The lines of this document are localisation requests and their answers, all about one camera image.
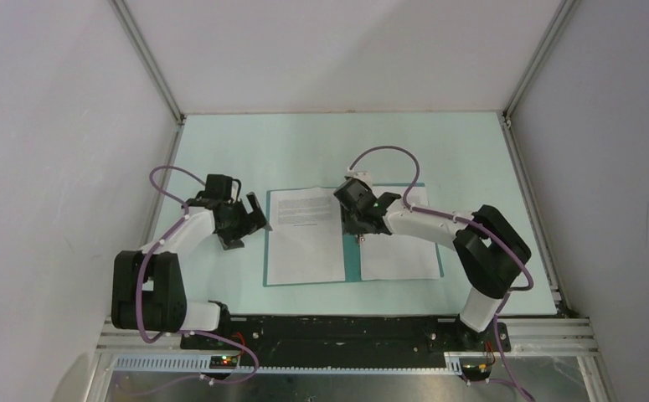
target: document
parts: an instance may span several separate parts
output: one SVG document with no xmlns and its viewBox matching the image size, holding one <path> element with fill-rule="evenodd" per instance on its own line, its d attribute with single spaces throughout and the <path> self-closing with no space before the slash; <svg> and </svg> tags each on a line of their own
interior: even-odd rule
<svg viewBox="0 0 649 402">
<path fill-rule="evenodd" d="M 332 192 L 270 193 L 268 285 L 345 281 L 341 209 Z"/>
<path fill-rule="evenodd" d="M 405 188 L 400 186 L 373 186 L 373 193 L 380 197 L 383 193 L 403 195 Z M 425 187 L 413 187 L 408 201 L 415 205 L 428 205 Z M 403 209 L 403 200 L 398 199 L 388 211 Z M 361 279 L 439 279 L 440 262 L 437 246 L 428 240 L 400 234 L 366 234 L 361 244 Z"/>
</svg>

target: gray wall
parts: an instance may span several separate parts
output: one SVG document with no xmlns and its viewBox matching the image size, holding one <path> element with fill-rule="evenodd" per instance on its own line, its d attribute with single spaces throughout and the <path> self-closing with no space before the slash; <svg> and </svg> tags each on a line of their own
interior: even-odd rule
<svg viewBox="0 0 649 402">
<path fill-rule="evenodd" d="M 565 293 L 649 401 L 649 1 L 582 2 L 513 124 Z"/>
<path fill-rule="evenodd" d="M 0 2 L 0 400 L 85 380 L 174 128 L 106 0 Z"/>
</svg>

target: white panel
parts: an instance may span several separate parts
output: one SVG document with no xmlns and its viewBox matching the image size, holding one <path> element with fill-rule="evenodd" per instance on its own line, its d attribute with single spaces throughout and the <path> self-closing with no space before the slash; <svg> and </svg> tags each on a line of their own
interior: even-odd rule
<svg viewBox="0 0 649 402">
<path fill-rule="evenodd" d="M 130 1 L 186 112 L 501 110 L 559 0 Z"/>
<path fill-rule="evenodd" d="M 0 2 L 0 400 L 85 380 L 173 132 L 106 0 Z"/>
<path fill-rule="evenodd" d="M 583 2 L 513 124 L 565 293 L 649 401 L 649 2 Z"/>
</svg>

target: table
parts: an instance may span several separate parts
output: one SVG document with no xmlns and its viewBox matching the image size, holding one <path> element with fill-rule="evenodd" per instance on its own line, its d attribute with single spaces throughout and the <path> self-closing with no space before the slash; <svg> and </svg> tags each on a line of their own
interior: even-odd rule
<svg viewBox="0 0 649 402">
<path fill-rule="evenodd" d="M 515 292 L 502 314 L 555 314 L 546 273 L 534 241 L 512 160 L 493 112 L 337 113 L 188 116 L 174 165 L 205 178 L 239 178 L 263 207 L 268 190 L 336 187 L 351 161 L 377 145 L 397 145 L 420 161 L 420 181 L 430 205 L 444 210 L 496 206 L 532 250 L 527 267 L 536 281 Z M 412 162 L 395 151 L 366 156 L 357 169 L 376 183 L 408 182 Z M 173 173 L 167 189 L 182 198 L 198 184 Z M 159 210 L 160 235 L 181 214 L 171 200 Z M 454 251 L 440 248 L 445 276 L 435 281 L 366 281 L 263 287 L 263 231 L 245 238 L 245 248 L 223 251 L 214 236 L 180 261 L 189 299 L 216 300 L 237 314 L 454 315 L 470 284 Z M 516 286 L 525 283 L 519 276 Z"/>
</svg>

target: teal folder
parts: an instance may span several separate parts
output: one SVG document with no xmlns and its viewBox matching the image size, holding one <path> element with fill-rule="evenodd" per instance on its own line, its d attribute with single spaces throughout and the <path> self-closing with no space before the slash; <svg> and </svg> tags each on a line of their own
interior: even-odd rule
<svg viewBox="0 0 649 402">
<path fill-rule="evenodd" d="M 394 183 L 394 184 L 374 184 L 374 186 L 395 186 L 395 187 L 401 187 L 401 193 L 404 191 L 406 187 L 408 187 L 408 184 L 402 184 L 402 183 Z M 416 187 L 424 187 L 425 185 L 423 183 L 417 183 L 415 185 Z M 270 220 L 270 194 L 273 191 L 287 191 L 287 190 L 301 190 L 303 188 L 287 188 L 287 189 L 282 189 L 282 190 L 270 190 L 267 192 L 267 200 L 265 202 L 265 216 L 267 217 L 268 221 Z M 342 234 L 342 242 L 343 242 L 343 259 L 344 259 L 344 275 L 345 275 L 345 282 L 361 282 L 363 281 L 361 279 L 361 250 L 359 246 L 356 244 L 356 236 L 352 234 Z M 430 247 L 435 247 L 435 253 L 437 254 L 437 264 L 438 267 L 440 268 L 440 277 L 444 276 L 443 270 L 442 270 L 442 259 L 440 258 L 440 249 L 438 249 L 438 245 L 430 243 Z M 263 276 L 262 276 L 262 286 L 292 286 L 292 285 L 302 285 L 298 283 L 287 283 L 287 284 L 277 284 L 277 285 L 269 285 L 267 283 L 267 261 L 268 261 L 268 250 L 270 249 L 270 232 L 266 231 L 265 232 L 265 256 L 264 256 L 264 266 L 265 269 L 263 270 Z M 307 282 L 306 285 L 315 285 L 317 283 L 337 283 L 336 281 L 329 281 L 329 282 Z"/>
</svg>

